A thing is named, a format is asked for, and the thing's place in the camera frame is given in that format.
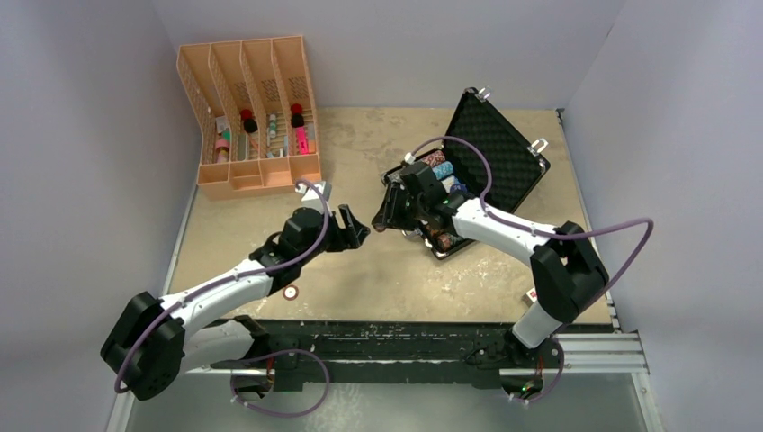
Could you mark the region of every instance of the foam padding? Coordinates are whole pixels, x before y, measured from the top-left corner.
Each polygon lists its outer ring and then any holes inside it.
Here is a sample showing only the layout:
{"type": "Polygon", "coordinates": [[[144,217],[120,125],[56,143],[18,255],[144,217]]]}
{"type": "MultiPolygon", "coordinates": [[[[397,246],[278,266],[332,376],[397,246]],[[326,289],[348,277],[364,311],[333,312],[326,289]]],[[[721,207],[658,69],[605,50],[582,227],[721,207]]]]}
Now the foam padding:
{"type": "MultiPolygon", "coordinates": [[[[474,94],[463,94],[446,135],[467,140],[482,152],[493,174],[486,201],[504,212],[516,210],[550,167],[544,157],[528,150],[530,142],[490,102],[481,102],[474,94]]],[[[455,175],[471,192],[478,194],[485,188],[488,176],[473,151],[445,141],[443,152],[455,175]]]]}

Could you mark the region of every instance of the gray wall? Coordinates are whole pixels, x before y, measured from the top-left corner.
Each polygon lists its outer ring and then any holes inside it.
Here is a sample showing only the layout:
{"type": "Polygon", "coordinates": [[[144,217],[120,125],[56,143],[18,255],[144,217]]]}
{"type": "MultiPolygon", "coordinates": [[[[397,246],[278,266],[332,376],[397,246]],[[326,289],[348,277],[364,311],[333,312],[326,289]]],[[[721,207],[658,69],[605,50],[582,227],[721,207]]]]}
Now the gray wall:
{"type": "MultiPolygon", "coordinates": [[[[629,0],[565,128],[594,226],[652,216],[613,290],[669,430],[761,430],[763,3],[629,0]]],[[[612,267],[636,234],[601,238],[612,267]]]]}
{"type": "Polygon", "coordinates": [[[321,105],[565,106],[624,0],[154,0],[174,45],[304,34],[321,105]]]}
{"type": "Polygon", "coordinates": [[[149,0],[0,2],[0,429],[103,430],[98,356],[164,282],[198,128],[149,0]]]}

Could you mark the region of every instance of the beige table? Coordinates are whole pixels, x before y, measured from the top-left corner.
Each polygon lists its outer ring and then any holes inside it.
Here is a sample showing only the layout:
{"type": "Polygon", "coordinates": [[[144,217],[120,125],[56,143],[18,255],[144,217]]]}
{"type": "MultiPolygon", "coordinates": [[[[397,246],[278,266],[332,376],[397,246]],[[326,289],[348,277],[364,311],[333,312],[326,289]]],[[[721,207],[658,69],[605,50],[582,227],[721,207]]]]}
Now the beige table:
{"type": "MultiPolygon", "coordinates": [[[[505,111],[529,140],[546,138],[551,170],[516,212],[534,221],[585,226],[577,182],[561,127],[552,111],[505,111]]],[[[321,164],[334,208],[347,203],[370,226],[384,196],[380,173],[407,151],[447,129],[453,109],[331,108],[319,110],[321,164]]],[[[170,286],[175,293],[229,270],[265,238],[281,230],[299,206],[296,193],[210,202],[198,193],[170,286]]],[[[363,247],[322,254],[295,282],[300,295],[242,306],[232,314],[305,320],[514,321],[525,313],[522,295],[533,287],[529,268],[485,245],[437,261],[421,241],[398,231],[372,234],[363,247]]],[[[604,300],[578,322],[609,323],[604,300]]]]}

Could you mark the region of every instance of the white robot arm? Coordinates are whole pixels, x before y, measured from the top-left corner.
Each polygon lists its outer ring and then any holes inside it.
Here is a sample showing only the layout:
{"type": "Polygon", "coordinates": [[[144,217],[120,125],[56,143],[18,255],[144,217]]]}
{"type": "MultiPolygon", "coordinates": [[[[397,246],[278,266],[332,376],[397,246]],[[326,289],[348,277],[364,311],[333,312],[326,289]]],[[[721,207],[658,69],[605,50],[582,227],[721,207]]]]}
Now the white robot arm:
{"type": "Polygon", "coordinates": [[[511,346],[537,348],[563,324],[576,319],[609,282],[587,239],[560,241],[535,235],[536,231],[582,233],[573,222],[554,227],[488,206],[492,215],[529,227],[529,232],[510,227],[489,217],[479,198],[461,191],[446,192],[432,168],[423,162],[402,168],[399,178],[400,182],[387,185],[384,202],[373,219],[377,231],[416,230],[423,228],[420,224],[428,224],[435,230],[490,245],[532,269],[538,302],[507,334],[511,346]]]}
{"type": "MultiPolygon", "coordinates": [[[[324,182],[317,189],[327,200],[330,185],[324,182]]],[[[304,193],[302,206],[284,223],[283,230],[232,269],[189,290],[158,299],[142,292],[130,299],[101,348],[101,358],[139,400],[156,396],[182,372],[248,358],[256,349],[261,329],[251,319],[216,323],[219,317],[279,292],[318,254],[363,244],[370,230],[349,207],[340,205],[345,227],[340,228],[336,215],[329,211],[325,235],[316,245],[324,207],[315,191],[298,191],[304,193]],[[303,259],[288,264],[303,254],[307,254],[303,259]]]]}

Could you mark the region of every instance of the purple cable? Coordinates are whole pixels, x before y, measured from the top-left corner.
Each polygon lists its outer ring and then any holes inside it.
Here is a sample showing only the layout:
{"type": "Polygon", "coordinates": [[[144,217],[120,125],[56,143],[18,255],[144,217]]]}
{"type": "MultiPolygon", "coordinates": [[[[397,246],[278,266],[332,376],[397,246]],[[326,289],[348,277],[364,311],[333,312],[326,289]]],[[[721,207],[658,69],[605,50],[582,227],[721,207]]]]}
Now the purple cable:
{"type": "Polygon", "coordinates": [[[302,417],[310,414],[312,411],[317,410],[318,407],[323,404],[323,402],[326,400],[326,397],[328,396],[328,386],[330,385],[329,377],[328,377],[328,368],[326,367],[326,364],[323,363],[323,361],[317,356],[311,353],[310,351],[299,349],[299,348],[291,348],[291,349],[284,349],[281,351],[276,351],[274,353],[263,355],[261,357],[256,358],[248,358],[248,362],[261,362],[263,360],[267,360],[268,358],[273,358],[277,356],[283,356],[285,354],[289,353],[297,353],[297,354],[303,354],[305,356],[311,357],[313,360],[318,362],[318,365],[320,366],[320,369],[323,371],[323,376],[326,377],[326,387],[323,389],[323,394],[320,395],[320,399],[318,399],[317,402],[315,402],[315,405],[311,406],[308,409],[298,411],[298,412],[281,412],[281,411],[273,411],[271,409],[258,407],[254,404],[251,404],[243,399],[241,399],[241,396],[238,395],[236,392],[236,385],[234,384],[234,380],[236,378],[236,375],[233,375],[230,377],[230,392],[233,393],[233,400],[240,403],[246,408],[249,408],[250,410],[254,410],[263,414],[267,414],[269,416],[277,417],[279,419],[294,419],[297,417],[302,417]]]}
{"type": "MultiPolygon", "coordinates": [[[[442,136],[442,137],[434,137],[432,139],[428,139],[424,141],[422,144],[420,144],[418,147],[414,148],[413,151],[411,151],[411,155],[415,156],[424,146],[427,146],[433,142],[442,141],[442,140],[450,140],[458,142],[459,144],[463,144],[464,146],[468,147],[471,151],[473,151],[482,161],[482,165],[485,166],[485,172],[488,175],[488,183],[485,185],[485,189],[482,190],[480,193],[480,206],[482,207],[482,210],[487,214],[491,219],[494,221],[503,223],[504,225],[507,225],[511,228],[516,228],[518,230],[522,230],[525,232],[533,233],[533,230],[521,223],[516,223],[512,220],[505,220],[493,213],[491,213],[488,210],[488,204],[485,202],[485,196],[490,192],[490,187],[493,186],[493,173],[490,170],[490,164],[488,163],[488,160],[485,158],[485,155],[482,154],[474,145],[472,145],[469,141],[466,139],[461,139],[458,137],[449,137],[449,136],[442,136]]],[[[646,230],[644,231],[643,237],[641,240],[639,240],[636,247],[633,249],[633,252],[631,252],[631,255],[628,256],[627,259],[625,259],[625,262],[620,267],[617,272],[615,272],[615,275],[612,276],[612,278],[609,280],[609,283],[607,283],[601,290],[599,290],[593,297],[591,297],[591,300],[580,310],[581,312],[588,309],[593,303],[596,302],[604,293],[606,293],[607,290],[609,290],[612,285],[614,285],[625,273],[625,270],[628,269],[628,267],[631,266],[633,263],[633,260],[636,259],[636,257],[639,255],[639,253],[642,251],[644,245],[646,245],[647,240],[649,240],[649,237],[651,236],[651,232],[654,230],[654,220],[651,218],[639,218],[634,220],[629,220],[627,222],[618,223],[616,225],[613,225],[611,227],[606,227],[602,229],[593,229],[589,232],[581,232],[578,234],[557,234],[555,232],[548,232],[543,231],[540,229],[536,229],[534,231],[535,234],[540,235],[542,237],[546,237],[548,239],[554,239],[554,240],[582,240],[582,239],[590,239],[592,237],[602,236],[605,234],[610,234],[612,232],[620,231],[620,230],[626,230],[628,228],[634,227],[636,225],[641,225],[645,223],[646,224],[646,230]]],[[[556,329],[555,333],[558,333],[562,330],[567,328],[567,324],[561,325],[559,328],[556,329]]],[[[528,402],[535,402],[539,401],[543,397],[545,397],[546,394],[548,394],[553,388],[556,386],[556,383],[559,382],[559,379],[561,378],[561,371],[564,369],[564,350],[561,348],[561,344],[556,339],[556,337],[552,338],[552,341],[554,345],[557,346],[557,349],[559,350],[559,372],[554,376],[553,381],[551,384],[549,384],[548,388],[544,391],[538,393],[534,398],[527,400],[528,402]]]]}
{"type": "MultiPolygon", "coordinates": [[[[315,240],[315,243],[313,243],[310,247],[308,247],[308,250],[302,252],[301,255],[290,259],[289,261],[284,261],[281,264],[277,265],[271,265],[269,267],[264,268],[257,268],[256,270],[250,270],[248,272],[241,272],[238,274],[238,277],[248,277],[248,276],[254,276],[259,275],[261,273],[271,272],[273,270],[281,270],[282,268],[292,266],[296,263],[299,263],[302,259],[307,257],[309,254],[313,253],[315,249],[318,247],[321,241],[323,241],[323,238],[326,237],[326,231],[328,231],[328,202],[326,201],[326,198],[324,198],[323,194],[318,190],[317,187],[308,180],[305,180],[304,178],[300,178],[297,180],[296,185],[305,185],[309,189],[311,189],[313,192],[315,192],[318,195],[318,198],[320,199],[320,203],[323,205],[323,226],[320,228],[320,233],[318,234],[318,238],[315,240]]],[[[161,323],[165,318],[167,318],[172,312],[177,311],[183,302],[190,302],[196,297],[208,292],[211,289],[217,288],[218,286],[222,284],[227,284],[228,282],[232,282],[236,280],[236,278],[233,275],[223,277],[221,279],[218,279],[216,281],[212,281],[210,283],[207,283],[206,285],[202,286],[198,290],[191,292],[190,294],[186,295],[185,298],[182,301],[178,301],[172,306],[168,307],[163,311],[159,316],[154,319],[151,324],[146,327],[145,330],[143,330],[143,333],[140,334],[138,339],[135,341],[134,344],[132,344],[132,347],[127,352],[127,355],[124,357],[124,361],[122,361],[120,370],[117,373],[117,379],[114,382],[114,391],[117,393],[125,393],[130,390],[130,387],[121,387],[121,383],[124,381],[124,375],[127,373],[127,367],[132,361],[132,357],[135,356],[135,353],[138,352],[138,349],[140,346],[143,345],[144,342],[146,342],[146,339],[148,338],[148,335],[151,334],[152,331],[161,323]]]]}

